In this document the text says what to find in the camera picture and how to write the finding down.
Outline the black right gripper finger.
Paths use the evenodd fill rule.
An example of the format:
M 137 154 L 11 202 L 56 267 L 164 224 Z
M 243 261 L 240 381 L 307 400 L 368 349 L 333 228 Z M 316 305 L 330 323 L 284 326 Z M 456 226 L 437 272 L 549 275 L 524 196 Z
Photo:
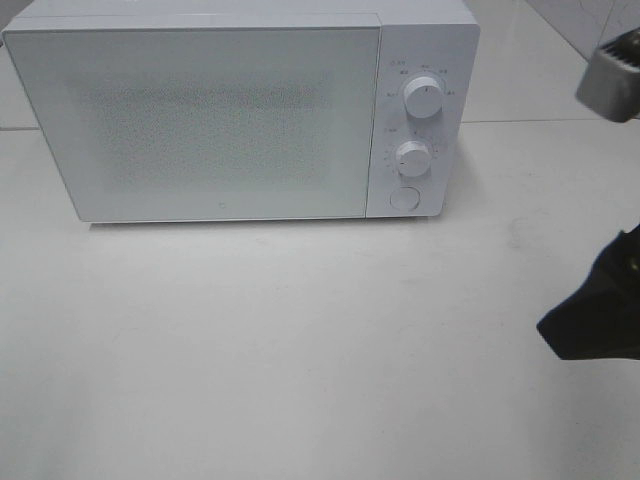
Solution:
M 620 232 L 581 286 L 536 325 L 562 360 L 639 358 L 639 231 Z

